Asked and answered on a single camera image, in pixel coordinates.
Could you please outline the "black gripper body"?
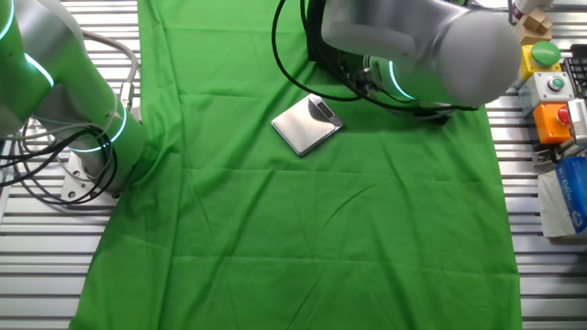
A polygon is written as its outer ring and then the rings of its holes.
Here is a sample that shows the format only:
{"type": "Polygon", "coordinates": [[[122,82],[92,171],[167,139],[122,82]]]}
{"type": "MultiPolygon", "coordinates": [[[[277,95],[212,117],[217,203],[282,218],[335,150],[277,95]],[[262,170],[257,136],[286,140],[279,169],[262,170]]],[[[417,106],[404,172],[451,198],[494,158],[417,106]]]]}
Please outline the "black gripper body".
{"type": "Polygon", "coordinates": [[[340,51],[337,55],[337,65],[343,78],[349,85],[358,90],[363,89],[368,83],[364,72],[365,65],[363,64],[363,60],[363,55],[346,51],[340,51]]]}

